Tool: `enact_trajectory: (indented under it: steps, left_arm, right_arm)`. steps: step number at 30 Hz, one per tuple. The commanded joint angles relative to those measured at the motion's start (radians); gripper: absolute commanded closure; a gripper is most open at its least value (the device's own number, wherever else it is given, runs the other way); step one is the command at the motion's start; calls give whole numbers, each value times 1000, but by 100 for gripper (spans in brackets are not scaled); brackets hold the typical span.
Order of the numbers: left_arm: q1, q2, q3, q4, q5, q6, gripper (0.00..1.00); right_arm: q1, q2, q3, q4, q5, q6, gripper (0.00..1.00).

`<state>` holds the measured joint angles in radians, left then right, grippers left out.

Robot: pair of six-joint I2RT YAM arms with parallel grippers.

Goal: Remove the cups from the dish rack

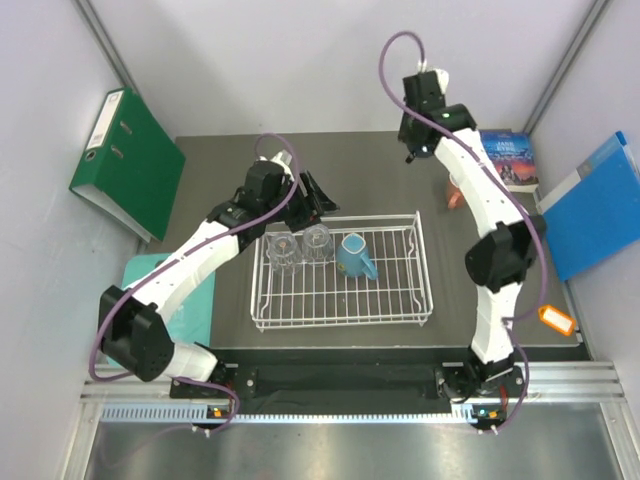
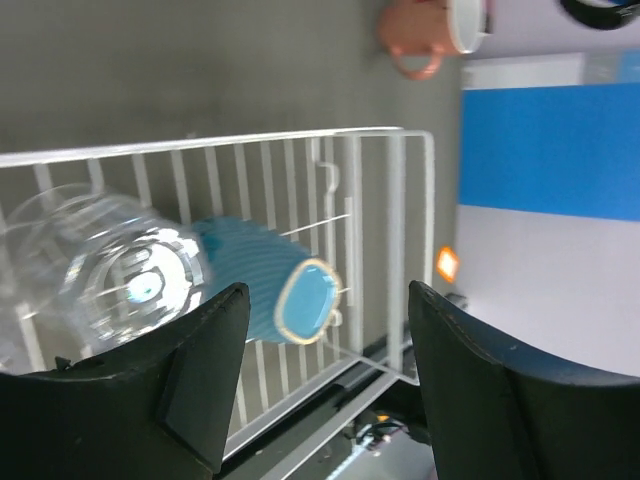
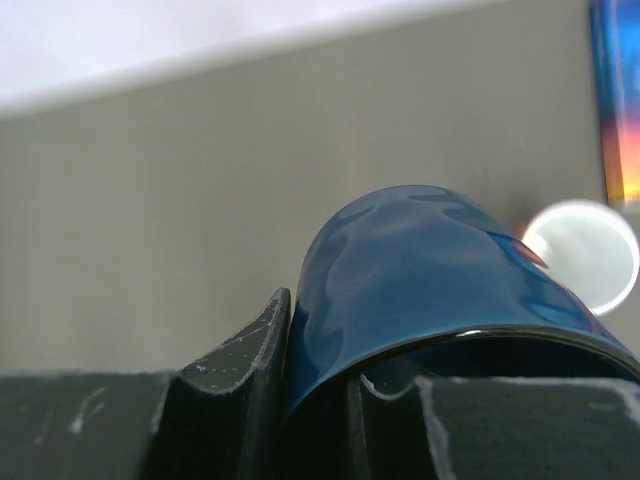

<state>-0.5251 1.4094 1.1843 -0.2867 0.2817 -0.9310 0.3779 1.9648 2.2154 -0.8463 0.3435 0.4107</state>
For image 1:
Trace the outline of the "orange patterned mug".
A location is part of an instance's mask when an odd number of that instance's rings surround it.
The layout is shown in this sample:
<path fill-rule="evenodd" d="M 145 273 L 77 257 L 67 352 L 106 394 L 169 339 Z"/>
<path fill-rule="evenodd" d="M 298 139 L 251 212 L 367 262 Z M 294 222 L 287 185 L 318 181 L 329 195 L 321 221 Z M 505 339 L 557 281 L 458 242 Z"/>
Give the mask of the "orange patterned mug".
<path fill-rule="evenodd" d="M 446 187 L 446 202 L 450 210 L 460 208 L 465 205 L 466 201 L 457 182 L 452 175 L 449 175 Z"/>

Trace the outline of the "dark blue mug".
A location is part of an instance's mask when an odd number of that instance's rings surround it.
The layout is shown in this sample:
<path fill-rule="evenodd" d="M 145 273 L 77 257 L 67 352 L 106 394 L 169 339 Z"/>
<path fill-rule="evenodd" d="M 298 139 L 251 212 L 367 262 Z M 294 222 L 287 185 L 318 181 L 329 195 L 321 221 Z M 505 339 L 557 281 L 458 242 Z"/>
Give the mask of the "dark blue mug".
<path fill-rule="evenodd" d="M 418 144 L 406 144 L 407 156 L 405 158 L 406 164 L 411 164 L 417 159 L 427 159 L 433 155 L 433 151 L 429 145 Z"/>

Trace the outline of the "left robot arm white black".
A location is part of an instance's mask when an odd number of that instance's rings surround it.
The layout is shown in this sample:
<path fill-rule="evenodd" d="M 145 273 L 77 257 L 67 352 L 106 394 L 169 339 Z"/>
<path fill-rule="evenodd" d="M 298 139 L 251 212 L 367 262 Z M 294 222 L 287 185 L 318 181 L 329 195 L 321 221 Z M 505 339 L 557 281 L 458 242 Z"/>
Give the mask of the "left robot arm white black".
<path fill-rule="evenodd" d="M 192 381 L 205 396 L 226 387 L 216 356 L 196 343 L 174 341 L 174 312 L 219 267 L 261 238 L 272 223 L 291 232 L 314 226 L 339 206 L 287 152 L 255 161 L 234 196 L 207 215 L 193 235 L 159 266 L 125 288 L 111 286 L 99 300 L 94 346 L 143 382 L 161 376 Z"/>

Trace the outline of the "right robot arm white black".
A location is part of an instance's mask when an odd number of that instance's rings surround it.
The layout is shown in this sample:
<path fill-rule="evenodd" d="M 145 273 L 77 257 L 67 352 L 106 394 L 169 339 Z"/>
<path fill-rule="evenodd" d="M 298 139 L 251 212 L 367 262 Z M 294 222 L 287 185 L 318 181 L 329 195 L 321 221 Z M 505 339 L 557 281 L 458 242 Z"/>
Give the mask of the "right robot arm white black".
<path fill-rule="evenodd" d="M 509 192 L 486 153 L 468 109 L 445 99 L 446 75 L 432 70 L 403 80 L 398 138 L 410 158 L 435 157 L 448 171 L 470 208 L 478 241 L 465 255 L 477 290 L 476 328 L 465 362 L 465 380 L 448 379 L 457 400 L 498 389 L 514 369 L 511 318 L 546 230 Z"/>

